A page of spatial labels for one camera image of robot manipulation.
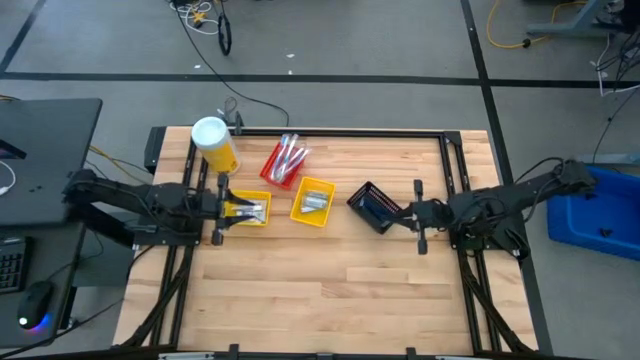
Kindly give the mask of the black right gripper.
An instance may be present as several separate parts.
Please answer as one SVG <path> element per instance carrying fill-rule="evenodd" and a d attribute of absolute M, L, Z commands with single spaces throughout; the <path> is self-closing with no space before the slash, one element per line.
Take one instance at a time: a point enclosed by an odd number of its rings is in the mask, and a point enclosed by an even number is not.
<path fill-rule="evenodd" d="M 393 214 L 392 222 L 406 228 L 412 228 L 418 234 L 418 253 L 428 253 L 428 243 L 425 235 L 426 228 L 446 230 L 449 225 L 449 207 L 439 199 L 424 200 L 423 182 L 415 179 L 415 201 L 412 208 L 398 210 Z"/>

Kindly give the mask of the blue disposable razor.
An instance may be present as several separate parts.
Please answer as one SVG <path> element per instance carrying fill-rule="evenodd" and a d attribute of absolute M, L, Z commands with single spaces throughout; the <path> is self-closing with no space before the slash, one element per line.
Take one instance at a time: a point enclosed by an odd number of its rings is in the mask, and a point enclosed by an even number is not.
<path fill-rule="evenodd" d="M 382 207 L 375 199 L 364 197 L 359 202 L 361 214 L 369 219 L 375 219 L 382 222 L 386 216 L 386 209 Z"/>
<path fill-rule="evenodd" d="M 390 221 L 391 212 L 384 206 L 377 202 L 368 202 L 366 208 L 371 215 L 371 220 L 374 225 L 386 227 L 392 224 Z"/>

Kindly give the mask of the blue white toothbrush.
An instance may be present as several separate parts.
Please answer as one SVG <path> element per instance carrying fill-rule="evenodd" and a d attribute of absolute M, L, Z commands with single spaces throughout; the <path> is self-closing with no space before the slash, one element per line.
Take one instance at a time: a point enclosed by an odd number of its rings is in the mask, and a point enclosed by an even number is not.
<path fill-rule="evenodd" d="M 291 153 L 293 152 L 293 148 L 298 138 L 299 138 L 298 134 L 292 134 L 289 137 L 287 146 L 283 147 L 283 150 L 284 150 L 283 158 L 281 159 L 280 166 L 274 172 L 275 179 L 279 182 L 282 182 L 285 177 L 285 171 L 290 162 Z"/>
<path fill-rule="evenodd" d="M 283 183 L 294 168 L 302 163 L 306 154 L 306 148 L 283 147 L 277 152 L 270 172 L 270 179 L 277 183 Z"/>

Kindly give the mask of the red white toothbrush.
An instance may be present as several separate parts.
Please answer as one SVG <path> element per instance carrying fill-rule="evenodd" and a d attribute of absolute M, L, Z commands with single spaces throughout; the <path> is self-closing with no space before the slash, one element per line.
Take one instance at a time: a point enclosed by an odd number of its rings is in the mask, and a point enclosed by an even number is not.
<path fill-rule="evenodd" d="M 288 160 L 283 165 L 279 173 L 281 183 L 283 183 L 286 180 L 286 178 L 289 176 L 289 174 L 292 173 L 293 170 L 296 167 L 298 167 L 306 159 L 306 157 L 309 155 L 310 152 L 311 152 L 310 148 L 300 149 L 292 159 Z"/>

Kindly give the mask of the yellow plastic basket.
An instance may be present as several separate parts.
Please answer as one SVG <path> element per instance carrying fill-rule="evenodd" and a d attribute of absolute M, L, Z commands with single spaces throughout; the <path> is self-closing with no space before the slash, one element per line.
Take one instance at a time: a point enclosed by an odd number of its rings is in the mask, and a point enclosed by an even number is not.
<path fill-rule="evenodd" d="M 253 191 L 253 190 L 233 190 L 233 194 L 242 199 L 249 200 L 252 204 L 262 204 L 265 215 L 263 217 L 266 218 L 266 223 L 249 223 L 249 222 L 241 222 L 240 225 L 243 226 L 257 226 L 257 227 L 265 227 L 269 221 L 270 214 L 270 206 L 271 206 L 271 193 L 263 192 L 263 191 Z M 225 216 L 235 216 L 235 211 L 233 209 L 233 204 L 225 203 Z"/>
<path fill-rule="evenodd" d="M 303 177 L 291 208 L 290 218 L 306 225 L 325 227 L 334 199 L 335 190 L 336 185 L 334 183 L 312 177 Z M 302 205 L 303 198 L 305 197 L 305 193 L 308 191 L 319 191 L 329 194 L 328 205 L 324 211 L 315 211 L 311 213 L 300 212 L 300 206 Z"/>

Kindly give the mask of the red plastic basket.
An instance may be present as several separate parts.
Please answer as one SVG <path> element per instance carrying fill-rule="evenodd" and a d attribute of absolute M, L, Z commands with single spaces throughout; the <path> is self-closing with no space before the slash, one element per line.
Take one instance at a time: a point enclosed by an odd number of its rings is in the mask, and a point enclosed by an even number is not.
<path fill-rule="evenodd" d="M 275 181 L 271 179 L 271 170 L 273 168 L 273 165 L 275 164 L 276 158 L 277 156 L 280 154 L 282 150 L 282 145 L 280 143 L 278 143 L 274 148 L 272 153 L 270 154 L 269 158 L 267 159 L 267 161 L 265 162 L 261 172 L 260 172 L 260 177 L 263 178 L 268 184 L 276 186 L 278 188 L 284 189 L 284 190 L 290 190 L 291 187 L 293 186 L 296 178 L 298 177 L 298 174 L 300 172 L 300 170 L 303 168 L 304 166 L 304 161 L 301 160 L 296 167 L 294 167 L 286 176 L 285 178 L 281 181 Z"/>

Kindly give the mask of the yellow wipes canister white lid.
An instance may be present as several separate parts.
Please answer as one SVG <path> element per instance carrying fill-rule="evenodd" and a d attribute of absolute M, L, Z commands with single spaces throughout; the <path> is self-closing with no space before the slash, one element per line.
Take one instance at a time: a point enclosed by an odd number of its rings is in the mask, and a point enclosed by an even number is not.
<path fill-rule="evenodd" d="M 191 139 L 212 171 L 235 173 L 240 156 L 226 123 L 218 117 L 204 117 L 192 127 Z"/>

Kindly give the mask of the dark grey desk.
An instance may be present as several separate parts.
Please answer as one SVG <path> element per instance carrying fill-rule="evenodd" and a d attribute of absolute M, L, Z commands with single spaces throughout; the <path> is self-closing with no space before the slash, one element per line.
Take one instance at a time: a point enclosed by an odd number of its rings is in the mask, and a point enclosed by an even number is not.
<path fill-rule="evenodd" d="M 0 350 L 49 341 L 60 328 L 76 261 L 85 233 L 81 224 L 0 227 L 0 239 L 20 237 L 28 242 L 23 288 L 0 295 Z M 50 280 L 55 289 L 49 305 L 50 321 L 39 332 L 22 330 L 16 319 L 19 301 L 32 284 Z"/>

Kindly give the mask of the blue plastic bin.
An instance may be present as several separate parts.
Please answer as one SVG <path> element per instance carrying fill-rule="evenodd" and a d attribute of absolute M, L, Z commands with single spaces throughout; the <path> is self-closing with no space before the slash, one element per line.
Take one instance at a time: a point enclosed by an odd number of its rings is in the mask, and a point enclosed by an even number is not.
<path fill-rule="evenodd" d="M 640 177 L 592 167 L 595 189 L 546 202 L 549 238 L 640 261 Z"/>

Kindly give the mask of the black desk panel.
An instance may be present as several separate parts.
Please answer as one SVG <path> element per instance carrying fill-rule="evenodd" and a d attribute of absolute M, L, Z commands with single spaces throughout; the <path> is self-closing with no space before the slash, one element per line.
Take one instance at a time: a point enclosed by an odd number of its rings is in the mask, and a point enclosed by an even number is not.
<path fill-rule="evenodd" d="M 63 190 L 83 168 L 103 102 L 98 98 L 0 102 L 0 139 L 25 159 L 0 160 L 0 226 L 57 224 Z"/>

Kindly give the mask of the grey desk foot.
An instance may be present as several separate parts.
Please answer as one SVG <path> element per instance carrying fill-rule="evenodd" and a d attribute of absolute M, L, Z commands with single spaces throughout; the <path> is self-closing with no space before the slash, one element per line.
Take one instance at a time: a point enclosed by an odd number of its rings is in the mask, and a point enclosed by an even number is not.
<path fill-rule="evenodd" d="M 596 155 L 576 155 L 578 161 L 606 166 L 640 167 L 640 153 L 605 153 Z"/>

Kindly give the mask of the black computer mouse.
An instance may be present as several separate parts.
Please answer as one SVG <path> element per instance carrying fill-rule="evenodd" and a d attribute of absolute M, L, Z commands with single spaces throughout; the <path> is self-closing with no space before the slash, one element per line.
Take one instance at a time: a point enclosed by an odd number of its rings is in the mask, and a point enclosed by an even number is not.
<path fill-rule="evenodd" d="M 36 333 L 48 324 L 54 289 L 52 281 L 44 280 L 30 285 L 24 291 L 16 312 L 17 323 L 22 330 Z"/>

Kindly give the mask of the black backlit keyboard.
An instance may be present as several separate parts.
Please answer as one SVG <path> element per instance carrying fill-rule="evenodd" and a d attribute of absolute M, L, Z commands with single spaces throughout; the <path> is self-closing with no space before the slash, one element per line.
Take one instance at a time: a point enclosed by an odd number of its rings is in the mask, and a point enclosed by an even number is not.
<path fill-rule="evenodd" d="M 27 245 L 25 238 L 0 239 L 0 295 L 23 288 Z"/>

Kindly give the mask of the grey desk leg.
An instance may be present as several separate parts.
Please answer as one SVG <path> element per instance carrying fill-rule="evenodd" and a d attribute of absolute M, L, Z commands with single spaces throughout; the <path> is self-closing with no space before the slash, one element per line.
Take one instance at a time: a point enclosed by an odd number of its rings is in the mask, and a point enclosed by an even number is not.
<path fill-rule="evenodd" d="M 606 36 L 610 33 L 624 32 L 627 27 L 621 19 L 605 21 L 599 16 L 605 10 L 611 0 L 576 0 L 557 4 L 551 10 L 551 18 L 546 23 L 532 23 L 526 27 L 528 34 L 568 36 L 568 37 L 595 37 Z M 566 22 L 557 22 L 561 9 L 578 6 L 578 12 Z"/>

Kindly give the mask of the black aluminium table frame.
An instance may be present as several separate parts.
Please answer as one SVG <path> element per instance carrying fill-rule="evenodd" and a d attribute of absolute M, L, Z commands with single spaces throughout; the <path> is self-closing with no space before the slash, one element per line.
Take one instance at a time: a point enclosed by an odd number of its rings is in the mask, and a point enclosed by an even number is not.
<path fill-rule="evenodd" d="M 507 342 L 464 284 L 470 268 L 510 329 L 535 347 L 520 267 L 510 254 L 460 254 L 443 232 L 417 237 L 394 226 L 372 230 L 348 206 L 371 182 L 400 205 L 421 180 L 428 198 L 498 184 L 483 131 L 302 128 L 311 149 L 302 178 L 334 185 L 323 226 L 292 216 L 294 189 L 270 189 L 269 221 L 233 227 L 220 246 L 193 251 L 185 292 L 153 338 L 182 350 L 342 354 L 470 355 Z"/>

